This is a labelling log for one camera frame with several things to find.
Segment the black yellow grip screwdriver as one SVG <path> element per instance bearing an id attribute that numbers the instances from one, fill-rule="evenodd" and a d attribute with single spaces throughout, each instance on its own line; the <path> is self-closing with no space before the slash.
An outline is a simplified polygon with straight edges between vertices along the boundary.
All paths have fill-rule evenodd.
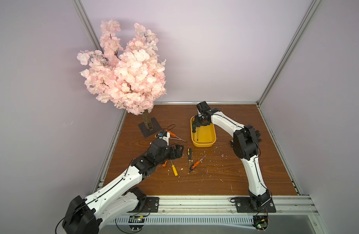
<path id="1" fill-rule="evenodd" d="M 191 162 L 192 162 L 192 149 L 187 149 L 187 155 L 188 155 L 188 162 L 189 162 L 189 169 L 191 170 Z"/>

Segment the yellow plastic storage box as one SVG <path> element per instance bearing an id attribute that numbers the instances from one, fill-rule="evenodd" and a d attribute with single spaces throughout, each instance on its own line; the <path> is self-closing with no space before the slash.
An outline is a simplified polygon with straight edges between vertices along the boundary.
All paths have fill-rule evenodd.
<path id="1" fill-rule="evenodd" d="M 193 142 L 193 145 L 199 148 L 207 148 L 213 146 L 213 144 L 216 142 L 216 131 L 213 124 L 210 124 L 208 126 L 201 126 L 199 128 L 199 142 L 197 141 L 197 130 L 196 133 L 192 133 L 192 123 L 194 122 L 194 117 L 191 118 L 191 139 Z"/>

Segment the orange handled screwdriver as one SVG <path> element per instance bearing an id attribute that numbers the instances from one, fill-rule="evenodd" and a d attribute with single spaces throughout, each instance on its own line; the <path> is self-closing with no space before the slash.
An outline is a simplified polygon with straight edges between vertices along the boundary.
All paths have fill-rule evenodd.
<path id="1" fill-rule="evenodd" d="M 203 158 L 204 156 L 200 159 L 196 158 L 197 161 L 191 164 L 191 170 L 189 170 L 189 172 L 193 171 L 202 162 Z"/>

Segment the green black screwdriver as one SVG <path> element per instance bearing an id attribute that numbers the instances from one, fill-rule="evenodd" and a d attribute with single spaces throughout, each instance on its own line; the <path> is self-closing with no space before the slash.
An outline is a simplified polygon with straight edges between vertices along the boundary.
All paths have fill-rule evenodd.
<path id="1" fill-rule="evenodd" d="M 192 133 L 196 133 L 196 124 L 195 124 L 195 122 L 192 123 Z"/>
<path id="2" fill-rule="evenodd" d="M 198 142 L 199 142 L 199 132 L 200 132 L 200 131 L 199 131 L 199 128 L 200 128 L 200 127 L 198 127 L 198 126 L 197 126 L 197 128 L 196 128 L 196 130 L 197 130 L 197 141 L 198 141 Z"/>

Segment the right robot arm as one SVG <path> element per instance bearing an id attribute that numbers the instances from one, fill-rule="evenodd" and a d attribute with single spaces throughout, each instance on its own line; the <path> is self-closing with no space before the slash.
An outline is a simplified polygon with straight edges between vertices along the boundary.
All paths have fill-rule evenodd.
<path id="1" fill-rule="evenodd" d="M 269 204 L 272 200 L 259 166 L 261 142 L 260 133 L 251 125 L 243 125 L 227 117 L 217 108 L 210 108 L 206 102 L 197 104 L 198 114 L 192 124 L 195 134 L 201 127 L 216 125 L 233 137 L 232 147 L 235 155 L 242 161 L 249 183 L 250 206 L 254 211 Z"/>

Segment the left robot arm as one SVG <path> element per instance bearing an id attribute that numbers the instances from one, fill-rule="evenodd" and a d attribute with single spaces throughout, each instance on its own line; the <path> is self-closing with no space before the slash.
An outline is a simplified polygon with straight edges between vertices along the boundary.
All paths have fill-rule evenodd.
<path id="1" fill-rule="evenodd" d="M 148 150 L 133 159 L 124 172 L 100 190 L 69 203 L 59 222 L 67 234 L 97 234 L 112 220 L 127 212 L 143 210 L 146 194 L 137 184 L 155 172 L 166 161 L 182 157 L 182 145 L 170 146 L 163 138 L 156 138 Z"/>

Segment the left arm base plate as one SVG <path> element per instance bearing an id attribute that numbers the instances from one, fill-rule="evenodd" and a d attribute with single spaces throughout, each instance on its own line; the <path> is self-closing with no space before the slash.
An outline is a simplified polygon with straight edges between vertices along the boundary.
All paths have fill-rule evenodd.
<path id="1" fill-rule="evenodd" d="M 159 210 L 159 197 L 146 197 L 138 202 L 135 209 L 129 213 L 157 213 Z"/>

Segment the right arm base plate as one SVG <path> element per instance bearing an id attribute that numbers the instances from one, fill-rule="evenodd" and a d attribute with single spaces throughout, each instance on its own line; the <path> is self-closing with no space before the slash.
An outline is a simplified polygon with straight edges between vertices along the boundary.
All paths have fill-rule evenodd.
<path id="1" fill-rule="evenodd" d="M 263 206 L 258 207 L 256 202 L 250 197 L 234 197 L 229 200 L 234 204 L 237 213 L 276 213 L 276 207 L 272 200 L 269 200 Z"/>

